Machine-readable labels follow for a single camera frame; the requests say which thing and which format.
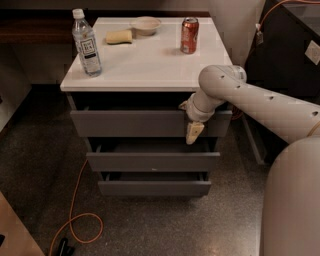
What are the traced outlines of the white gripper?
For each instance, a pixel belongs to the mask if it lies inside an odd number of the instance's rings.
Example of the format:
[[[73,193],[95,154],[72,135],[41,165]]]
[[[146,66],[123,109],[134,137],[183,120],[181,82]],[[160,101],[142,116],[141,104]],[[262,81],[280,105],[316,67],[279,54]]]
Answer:
[[[193,121],[187,125],[186,143],[192,145],[204,129],[204,124],[213,115],[214,111],[204,112],[199,110],[195,104],[195,93],[193,93],[187,101],[182,102],[178,108],[186,110],[188,118]]]

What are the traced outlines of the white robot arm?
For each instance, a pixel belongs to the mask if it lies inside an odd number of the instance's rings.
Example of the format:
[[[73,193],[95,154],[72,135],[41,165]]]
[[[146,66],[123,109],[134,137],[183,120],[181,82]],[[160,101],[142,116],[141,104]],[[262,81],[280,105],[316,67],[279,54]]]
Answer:
[[[205,67],[198,84],[180,105],[187,144],[225,102],[288,143],[268,174],[259,256],[320,256],[320,106],[250,85],[234,65]]]

